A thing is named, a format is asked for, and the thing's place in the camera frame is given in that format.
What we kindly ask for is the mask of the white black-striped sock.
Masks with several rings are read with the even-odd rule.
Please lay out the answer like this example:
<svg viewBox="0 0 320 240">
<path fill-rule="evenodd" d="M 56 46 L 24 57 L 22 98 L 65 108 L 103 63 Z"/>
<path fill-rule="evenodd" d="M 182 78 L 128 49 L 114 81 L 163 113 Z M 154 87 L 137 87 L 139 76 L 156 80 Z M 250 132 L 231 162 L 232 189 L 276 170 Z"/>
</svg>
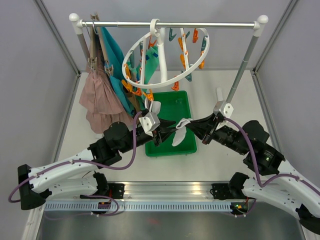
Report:
<svg viewBox="0 0 320 240">
<path fill-rule="evenodd" d="M 144 100 L 144 107 L 152 113 L 158 115 L 161 111 L 161 102 L 155 100 L 149 100 L 147 97 Z"/>
</svg>

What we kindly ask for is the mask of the white round clip hanger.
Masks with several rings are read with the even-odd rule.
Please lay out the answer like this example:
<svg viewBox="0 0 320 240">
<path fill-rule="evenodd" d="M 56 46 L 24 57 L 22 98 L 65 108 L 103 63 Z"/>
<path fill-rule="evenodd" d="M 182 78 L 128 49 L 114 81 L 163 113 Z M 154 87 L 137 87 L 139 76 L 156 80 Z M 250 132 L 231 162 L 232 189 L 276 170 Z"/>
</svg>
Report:
<svg viewBox="0 0 320 240">
<path fill-rule="evenodd" d="M 158 18 L 154 18 L 150 23 L 148 22 L 124 22 L 118 23 L 118 27 L 124 28 L 142 28 L 149 27 L 149 33 L 145 34 L 141 37 L 127 52 L 122 62 L 122 74 L 124 76 L 124 80 L 122 84 L 129 91 L 132 92 L 133 88 L 137 88 L 137 92 L 134 92 L 134 95 L 142 96 L 144 95 L 146 98 L 151 99 L 152 97 L 145 93 L 144 89 L 157 89 L 166 87 L 168 85 L 174 84 L 175 86 L 179 85 L 179 81 L 183 78 L 188 77 L 196 68 L 202 69 L 205 64 L 205 58 L 210 49 L 210 37 L 208 31 L 205 28 L 201 28 L 199 24 L 195 23 L 164 23 L 160 22 Z M 180 60 L 182 62 L 182 66 L 184 70 L 177 76 L 169 79 L 168 78 L 168 69 L 167 69 L 167 61 L 165 54 L 165 29 L 166 28 L 180 28 L 180 48 L 182 50 L 182 54 L 180 56 Z M 203 32 L 203 40 L 201 45 L 200 57 L 198 60 L 191 64 L 189 63 L 189 52 L 187 49 L 186 39 L 187 34 L 184 32 L 184 28 L 194 28 L 195 30 L 200 30 Z M 159 70 L 160 70 L 160 82 L 158 83 L 148 83 L 145 84 L 145 65 L 146 65 L 146 52 L 147 50 L 153 46 L 151 42 L 152 38 L 156 38 L 154 42 L 158 47 L 158 60 L 159 60 Z M 128 67 L 127 61 L 130 60 L 130 57 L 134 53 L 135 49 L 139 48 L 139 52 L 141 53 L 141 63 L 139 68 L 139 81 L 133 81 L 129 78 L 126 73 L 126 68 Z"/>
</svg>

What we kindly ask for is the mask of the brown ribbed sock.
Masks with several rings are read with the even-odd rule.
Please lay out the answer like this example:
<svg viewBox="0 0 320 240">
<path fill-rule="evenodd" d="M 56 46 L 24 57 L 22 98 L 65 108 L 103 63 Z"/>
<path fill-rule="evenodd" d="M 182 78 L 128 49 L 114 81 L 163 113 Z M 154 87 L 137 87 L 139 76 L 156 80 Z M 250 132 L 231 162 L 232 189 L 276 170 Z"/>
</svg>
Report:
<svg viewBox="0 0 320 240">
<path fill-rule="evenodd" d="M 131 92 L 129 92 L 124 86 L 122 88 L 125 92 L 125 96 L 127 97 L 131 111 L 134 111 L 136 109 L 135 108 L 136 99 L 134 98 L 134 95 Z"/>
</svg>

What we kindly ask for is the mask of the mint patterned sock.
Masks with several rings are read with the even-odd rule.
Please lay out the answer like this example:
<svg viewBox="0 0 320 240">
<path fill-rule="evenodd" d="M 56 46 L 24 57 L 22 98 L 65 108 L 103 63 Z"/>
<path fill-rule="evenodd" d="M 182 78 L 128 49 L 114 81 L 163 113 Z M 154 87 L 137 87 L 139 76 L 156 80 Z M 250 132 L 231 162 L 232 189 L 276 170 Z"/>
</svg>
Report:
<svg viewBox="0 0 320 240">
<path fill-rule="evenodd" d="M 145 57 L 146 57 L 146 61 L 145 61 L 145 68 L 144 68 L 144 83 L 148 84 L 154 72 L 159 66 L 158 47 L 156 45 L 151 46 L 146 51 Z"/>
<path fill-rule="evenodd" d="M 126 68 L 126 74 L 129 76 L 129 78 L 134 81 L 137 82 L 140 80 L 140 68 L 139 67 L 135 67 L 135 65 L 133 63 L 131 63 L 130 60 L 127 61 L 127 68 Z"/>
</svg>

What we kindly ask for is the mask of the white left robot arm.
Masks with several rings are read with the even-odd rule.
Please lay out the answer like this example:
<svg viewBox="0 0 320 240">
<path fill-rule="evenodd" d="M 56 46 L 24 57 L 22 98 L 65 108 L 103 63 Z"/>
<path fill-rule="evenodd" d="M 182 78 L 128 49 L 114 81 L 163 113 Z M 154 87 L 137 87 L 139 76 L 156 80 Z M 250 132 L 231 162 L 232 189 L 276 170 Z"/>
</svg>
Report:
<svg viewBox="0 0 320 240">
<path fill-rule="evenodd" d="M 149 142 L 163 143 L 177 129 L 172 120 L 154 122 L 143 116 L 133 120 L 132 129 L 117 121 L 103 137 L 81 152 L 40 167 L 27 164 L 17 169 L 17 202 L 23 211 L 38 208 L 47 200 L 79 197 L 99 199 L 109 195 L 107 178 L 99 169 L 122 171 L 135 160 L 137 148 Z"/>
</svg>

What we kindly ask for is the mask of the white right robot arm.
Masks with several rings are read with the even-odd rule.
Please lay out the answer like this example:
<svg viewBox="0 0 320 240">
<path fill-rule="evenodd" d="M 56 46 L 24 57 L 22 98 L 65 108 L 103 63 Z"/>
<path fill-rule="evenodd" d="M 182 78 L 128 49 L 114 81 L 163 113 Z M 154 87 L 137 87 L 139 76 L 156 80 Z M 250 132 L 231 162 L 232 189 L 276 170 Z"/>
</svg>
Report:
<svg viewBox="0 0 320 240">
<path fill-rule="evenodd" d="M 307 230 L 320 233 L 320 189 L 299 173 L 282 153 L 267 144 L 269 134 L 257 120 L 243 126 L 212 114 L 192 120 L 186 127 L 202 143 L 216 141 L 244 155 L 243 163 L 254 172 L 254 177 L 236 172 L 229 183 L 228 192 L 235 199 L 254 199 L 279 208 Z"/>
</svg>

